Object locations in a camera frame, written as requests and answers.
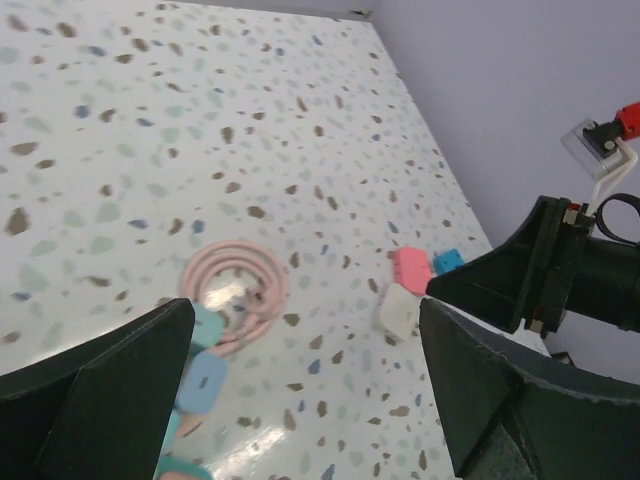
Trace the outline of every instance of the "table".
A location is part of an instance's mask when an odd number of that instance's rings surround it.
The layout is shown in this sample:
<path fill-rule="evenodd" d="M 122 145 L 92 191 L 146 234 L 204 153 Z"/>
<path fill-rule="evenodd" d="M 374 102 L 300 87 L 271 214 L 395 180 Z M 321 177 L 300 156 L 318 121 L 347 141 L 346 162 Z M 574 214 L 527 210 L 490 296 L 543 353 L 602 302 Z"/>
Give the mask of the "table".
<path fill-rule="evenodd" d="M 173 454 L 219 480 L 453 478 L 420 339 L 393 345 L 372 312 L 397 247 L 490 246 L 373 27 L 146 1 L 3 13 L 0 373 L 247 238 L 291 297 Z"/>

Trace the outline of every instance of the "light blue block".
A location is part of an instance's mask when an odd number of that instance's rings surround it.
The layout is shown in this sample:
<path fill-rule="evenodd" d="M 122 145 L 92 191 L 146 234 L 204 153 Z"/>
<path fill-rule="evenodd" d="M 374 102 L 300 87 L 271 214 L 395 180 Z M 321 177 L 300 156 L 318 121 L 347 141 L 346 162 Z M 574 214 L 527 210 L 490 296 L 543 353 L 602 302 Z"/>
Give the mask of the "light blue block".
<path fill-rule="evenodd" d="M 207 310 L 196 302 L 191 302 L 196 313 L 196 323 L 191 335 L 191 348 L 195 353 L 218 343 L 224 330 L 224 320 L 217 312 Z"/>
<path fill-rule="evenodd" d="M 165 453 L 171 447 L 171 443 L 173 442 L 173 438 L 176 436 L 176 430 L 178 430 L 179 425 L 180 412 L 172 410 L 171 416 L 169 417 L 169 423 L 167 423 L 167 431 L 165 432 L 164 440 L 162 441 L 162 453 Z"/>
<path fill-rule="evenodd" d="M 213 407 L 226 376 L 223 359 L 209 352 L 198 353 L 182 379 L 176 406 L 183 412 L 204 415 Z"/>
<path fill-rule="evenodd" d="M 204 468 L 163 455 L 158 459 L 156 478 L 160 478 L 164 473 L 169 472 L 189 475 L 197 480 L 213 480 L 213 476 Z"/>
<path fill-rule="evenodd" d="M 433 260 L 433 268 L 438 275 L 455 270 L 464 265 L 464 260 L 457 248 L 452 248 Z"/>

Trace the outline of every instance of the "white table surface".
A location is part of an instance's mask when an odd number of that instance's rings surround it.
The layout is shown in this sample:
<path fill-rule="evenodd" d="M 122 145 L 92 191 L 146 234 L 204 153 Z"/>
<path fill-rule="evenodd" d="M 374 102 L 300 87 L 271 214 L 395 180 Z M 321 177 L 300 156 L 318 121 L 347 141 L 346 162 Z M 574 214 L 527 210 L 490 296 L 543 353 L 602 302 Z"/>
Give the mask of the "white table surface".
<path fill-rule="evenodd" d="M 453 478 L 420 339 L 389 344 L 372 311 L 397 247 L 490 247 L 372 26 L 140 0 L 2 14 L 0 373 L 247 238 L 291 297 L 173 454 L 218 480 Z"/>

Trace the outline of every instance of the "red connector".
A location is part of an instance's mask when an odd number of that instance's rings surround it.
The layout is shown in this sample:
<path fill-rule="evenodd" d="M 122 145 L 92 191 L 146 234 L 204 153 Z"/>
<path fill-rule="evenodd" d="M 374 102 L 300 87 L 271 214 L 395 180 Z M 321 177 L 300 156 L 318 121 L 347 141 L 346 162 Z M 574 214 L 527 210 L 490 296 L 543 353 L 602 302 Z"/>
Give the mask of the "red connector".
<path fill-rule="evenodd" d="M 627 141 L 640 137 L 640 102 L 627 105 L 616 113 L 616 120 L 622 125 L 622 139 Z"/>

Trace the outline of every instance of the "coiled pink cable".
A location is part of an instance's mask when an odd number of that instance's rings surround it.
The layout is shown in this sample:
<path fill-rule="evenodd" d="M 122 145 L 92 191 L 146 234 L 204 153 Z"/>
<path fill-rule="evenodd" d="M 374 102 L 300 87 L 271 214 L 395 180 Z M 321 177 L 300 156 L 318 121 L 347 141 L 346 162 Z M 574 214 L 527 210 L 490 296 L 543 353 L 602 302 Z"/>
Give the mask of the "coiled pink cable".
<path fill-rule="evenodd" d="M 218 357 L 225 357 L 264 335 L 278 317 L 289 293 L 287 269 L 276 256 L 253 242 L 238 240 L 214 243 L 196 253 L 182 274 L 180 296 L 205 305 L 213 277 L 237 268 L 254 275 L 258 285 L 247 291 L 247 317 L 240 328 L 225 328 L 218 343 L 207 349 Z M 177 434 L 184 436 L 192 432 L 203 419 L 202 415 L 183 415 Z"/>

